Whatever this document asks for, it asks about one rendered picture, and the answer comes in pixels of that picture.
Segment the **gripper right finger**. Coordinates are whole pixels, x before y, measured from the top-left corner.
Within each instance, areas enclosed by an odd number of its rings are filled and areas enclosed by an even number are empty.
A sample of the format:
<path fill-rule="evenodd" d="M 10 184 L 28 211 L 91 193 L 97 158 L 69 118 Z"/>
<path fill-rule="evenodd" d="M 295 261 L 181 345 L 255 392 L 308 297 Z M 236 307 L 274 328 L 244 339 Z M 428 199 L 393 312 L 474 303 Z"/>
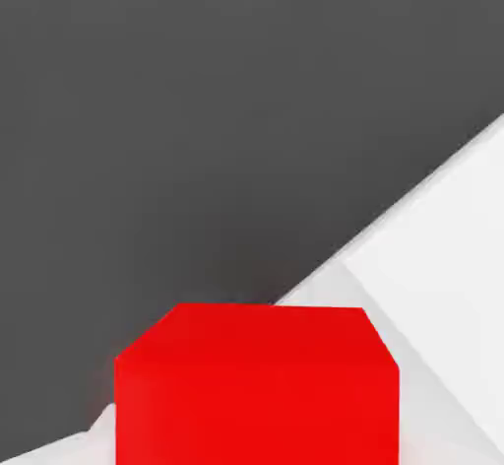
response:
<path fill-rule="evenodd" d="M 504 465 L 504 456 L 465 411 L 401 410 L 400 465 Z"/>

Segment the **small red cube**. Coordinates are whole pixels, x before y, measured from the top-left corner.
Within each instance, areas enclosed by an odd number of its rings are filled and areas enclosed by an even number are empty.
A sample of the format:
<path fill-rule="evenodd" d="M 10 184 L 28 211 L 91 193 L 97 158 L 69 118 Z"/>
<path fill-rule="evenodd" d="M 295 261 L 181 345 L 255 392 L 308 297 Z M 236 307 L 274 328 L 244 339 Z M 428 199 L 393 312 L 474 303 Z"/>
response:
<path fill-rule="evenodd" d="M 114 400 L 115 465 L 400 462 L 400 370 L 359 307 L 181 303 Z"/>

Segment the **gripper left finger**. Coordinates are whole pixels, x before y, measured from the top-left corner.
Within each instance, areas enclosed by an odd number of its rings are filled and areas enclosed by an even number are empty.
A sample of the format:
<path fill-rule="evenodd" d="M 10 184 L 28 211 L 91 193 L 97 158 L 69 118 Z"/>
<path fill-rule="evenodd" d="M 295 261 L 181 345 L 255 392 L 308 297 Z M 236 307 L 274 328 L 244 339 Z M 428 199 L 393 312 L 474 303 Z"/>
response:
<path fill-rule="evenodd" d="M 78 432 L 0 465 L 116 465 L 115 405 L 109 404 L 86 432 Z"/>

